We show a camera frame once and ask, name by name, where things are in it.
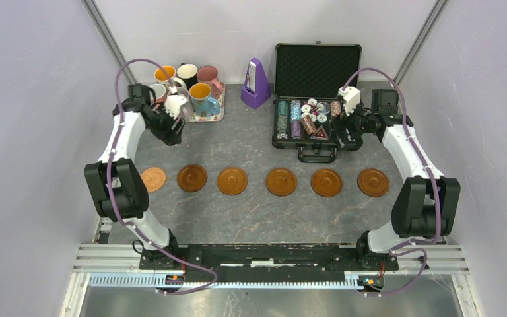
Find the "wooden coaster two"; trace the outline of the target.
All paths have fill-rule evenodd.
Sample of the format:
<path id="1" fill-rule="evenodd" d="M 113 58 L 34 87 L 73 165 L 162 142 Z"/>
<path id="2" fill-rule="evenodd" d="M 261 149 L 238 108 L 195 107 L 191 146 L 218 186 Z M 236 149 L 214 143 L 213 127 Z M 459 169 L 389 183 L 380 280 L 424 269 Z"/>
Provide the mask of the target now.
<path id="1" fill-rule="evenodd" d="M 341 192 L 343 181 L 336 171 L 322 168 L 312 174 L 311 187 L 322 197 L 334 197 Z"/>

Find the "wooden coaster four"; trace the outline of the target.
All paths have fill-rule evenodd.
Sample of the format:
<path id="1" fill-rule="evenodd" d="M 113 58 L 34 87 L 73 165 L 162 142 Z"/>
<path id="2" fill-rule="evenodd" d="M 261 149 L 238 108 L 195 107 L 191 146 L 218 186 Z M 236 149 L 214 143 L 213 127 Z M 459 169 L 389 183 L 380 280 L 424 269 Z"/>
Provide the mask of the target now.
<path id="1" fill-rule="evenodd" d="M 287 168 L 274 168 L 267 174 L 265 185 L 271 194 L 284 197 L 295 191 L 297 179 Z"/>

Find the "woven rattan coaster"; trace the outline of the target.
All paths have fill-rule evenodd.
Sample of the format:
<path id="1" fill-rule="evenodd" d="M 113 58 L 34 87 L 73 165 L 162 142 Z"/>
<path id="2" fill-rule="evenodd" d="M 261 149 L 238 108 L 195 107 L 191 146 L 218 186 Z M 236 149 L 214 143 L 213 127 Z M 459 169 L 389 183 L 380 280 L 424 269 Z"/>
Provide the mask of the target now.
<path id="1" fill-rule="evenodd" d="M 148 192 L 155 192 L 165 184 L 166 173 L 159 167 L 150 167 L 141 173 L 141 179 Z"/>

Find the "wooden coaster five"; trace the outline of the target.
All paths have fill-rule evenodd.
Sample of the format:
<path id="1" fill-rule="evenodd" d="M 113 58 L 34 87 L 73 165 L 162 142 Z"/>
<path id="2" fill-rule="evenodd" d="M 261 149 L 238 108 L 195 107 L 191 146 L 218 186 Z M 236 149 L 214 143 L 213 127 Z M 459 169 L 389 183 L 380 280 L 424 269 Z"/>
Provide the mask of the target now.
<path id="1" fill-rule="evenodd" d="M 375 168 L 362 170 L 357 177 L 357 185 L 362 193 L 370 197 L 382 197 L 389 191 L 389 179 Z"/>

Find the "wooden coaster one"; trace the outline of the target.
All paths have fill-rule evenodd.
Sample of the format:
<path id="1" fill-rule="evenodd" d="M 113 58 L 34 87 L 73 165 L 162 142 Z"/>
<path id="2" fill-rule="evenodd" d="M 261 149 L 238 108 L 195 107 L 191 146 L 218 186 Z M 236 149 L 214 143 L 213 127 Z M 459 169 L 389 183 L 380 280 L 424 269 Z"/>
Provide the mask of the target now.
<path id="1" fill-rule="evenodd" d="M 207 171 L 198 164 L 189 164 L 180 169 L 177 183 L 185 192 L 197 192 L 207 183 Z"/>

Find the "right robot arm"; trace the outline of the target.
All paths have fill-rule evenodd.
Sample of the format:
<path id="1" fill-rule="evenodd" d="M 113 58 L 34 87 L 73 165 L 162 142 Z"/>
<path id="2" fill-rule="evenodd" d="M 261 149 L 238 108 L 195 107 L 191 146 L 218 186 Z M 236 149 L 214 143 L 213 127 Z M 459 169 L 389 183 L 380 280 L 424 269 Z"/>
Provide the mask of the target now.
<path id="1" fill-rule="evenodd" d="M 362 147 L 362 136 L 372 134 L 389 151 L 403 179 L 403 186 L 391 210 L 391 219 L 378 229 L 361 235 L 356 244 L 355 262 L 372 269 L 381 254 L 394 255 L 408 245 L 436 244 L 451 233 L 461 186 L 447 178 L 427 157 L 420 145 L 413 122 L 393 105 L 400 95 L 378 89 L 377 99 L 389 97 L 388 104 L 369 110 L 355 87 L 340 88 L 336 100 L 341 113 L 332 121 L 339 144 L 348 151 Z"/>

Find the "wooden coaster three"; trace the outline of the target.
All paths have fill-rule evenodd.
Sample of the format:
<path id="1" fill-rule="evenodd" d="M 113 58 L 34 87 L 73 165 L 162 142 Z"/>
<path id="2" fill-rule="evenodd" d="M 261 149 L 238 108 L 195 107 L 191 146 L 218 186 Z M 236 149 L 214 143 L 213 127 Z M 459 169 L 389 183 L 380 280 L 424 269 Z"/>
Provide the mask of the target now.
<path id="1" fill-rule="evenodd" d="M 223 169 L 217 177 L 217 187 L 225 195 L 238 195 L 248 185 L 247 174 L 238 167 Z"/>

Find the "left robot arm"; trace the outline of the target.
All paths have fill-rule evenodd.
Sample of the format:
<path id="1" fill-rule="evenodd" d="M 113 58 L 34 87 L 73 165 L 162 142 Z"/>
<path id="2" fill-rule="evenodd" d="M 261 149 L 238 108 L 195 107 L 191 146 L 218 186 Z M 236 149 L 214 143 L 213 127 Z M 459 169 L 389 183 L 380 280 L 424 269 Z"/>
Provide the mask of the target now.
<path id="1" fill-rule="evenodd" d="M 181 260 L 176 238 L 152 214 L 148 191 L 133 159 L 144 131 L 168 146 L 177 145 L 185 121 L 157 110 L 156 93 L 147 85 L 129 85 L 128 93 L 112 112 L 114 128 L 104 153 L 85 166 L 84 177 L 97 213 L 129 229 L 141 245 L 142 257 L 173 269 Z"/>

